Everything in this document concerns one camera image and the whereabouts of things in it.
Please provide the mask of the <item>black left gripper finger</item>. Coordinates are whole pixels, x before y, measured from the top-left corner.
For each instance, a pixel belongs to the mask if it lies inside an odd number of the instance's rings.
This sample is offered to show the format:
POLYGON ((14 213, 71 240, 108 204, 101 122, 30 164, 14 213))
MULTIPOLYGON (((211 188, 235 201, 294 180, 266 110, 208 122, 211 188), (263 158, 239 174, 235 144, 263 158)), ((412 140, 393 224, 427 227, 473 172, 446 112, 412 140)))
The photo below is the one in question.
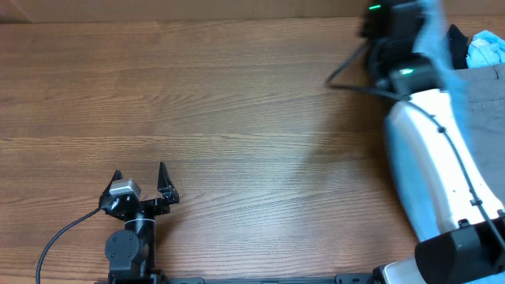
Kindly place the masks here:
POLYGON ((107 187, 104 189, 103 191, 103 195, 107 196, 110 194, 110 187, 112 186, 112 183, 114 181, 118 181, 118 180, 121 180, 122 179, 122 172, 120 170, 116 170, 109 182, 109 184, 107 185, 107 187))
POLYGON ((179 203, 179 194, 173 182, 170 179, 168 170, 164 162, 159 164, 159 176, 157 181, 157 190, 162 194, 163 199, 169 204, 179 203))

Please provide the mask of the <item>light blue denim jeans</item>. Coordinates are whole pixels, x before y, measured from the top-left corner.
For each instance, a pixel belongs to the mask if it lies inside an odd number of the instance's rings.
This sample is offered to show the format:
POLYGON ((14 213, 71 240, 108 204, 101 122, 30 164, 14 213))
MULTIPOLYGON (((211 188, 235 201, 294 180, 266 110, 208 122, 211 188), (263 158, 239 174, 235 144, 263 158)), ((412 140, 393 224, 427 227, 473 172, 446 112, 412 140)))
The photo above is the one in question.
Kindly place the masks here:
POLYGON ((488 187, 461 134, 462 83, 451 65, 445 17, 437 1, 423 3, 428 17, 414 49, 427 56, 443 79, 442 92, 422 91, 413 103, 396 103, 386 117, 388 157, 399 200, 418 240, 435 241, 458 219, 482 223, 471 201, 474 188, 490 217, 504 209, 488 187))

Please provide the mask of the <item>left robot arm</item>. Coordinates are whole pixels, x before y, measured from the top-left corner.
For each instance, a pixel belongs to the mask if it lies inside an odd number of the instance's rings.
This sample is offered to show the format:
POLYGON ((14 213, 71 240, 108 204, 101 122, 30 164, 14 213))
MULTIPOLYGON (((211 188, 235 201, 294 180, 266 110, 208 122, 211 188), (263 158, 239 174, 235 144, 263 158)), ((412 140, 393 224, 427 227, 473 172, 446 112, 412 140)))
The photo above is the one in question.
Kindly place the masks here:
POLYGON ((109 261, 109 283, 167 283, 165 273, 156 267, 156 220, 170 213, 170 206, 180 200, 165 163, 159 164, 157 191, 160 197, 142 200, 140 186, 114 172, 99 198, 99 208, 106 215, 124 222, 124 228, 112 233, 105 244, 109 261))

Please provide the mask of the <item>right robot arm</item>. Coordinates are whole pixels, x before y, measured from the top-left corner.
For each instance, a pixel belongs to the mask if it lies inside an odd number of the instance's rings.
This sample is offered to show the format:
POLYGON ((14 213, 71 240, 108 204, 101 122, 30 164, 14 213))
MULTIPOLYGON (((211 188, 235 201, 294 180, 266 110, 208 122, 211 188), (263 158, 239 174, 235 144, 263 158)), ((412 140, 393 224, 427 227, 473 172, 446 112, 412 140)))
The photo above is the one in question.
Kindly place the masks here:
POLYGON ((375 86, 393 99, 387 138, 398 194, 418 236, 374 283, 501 283, 504 206, 462 135, 465 98, 437 1, 374 1, 361 35, 375 86))

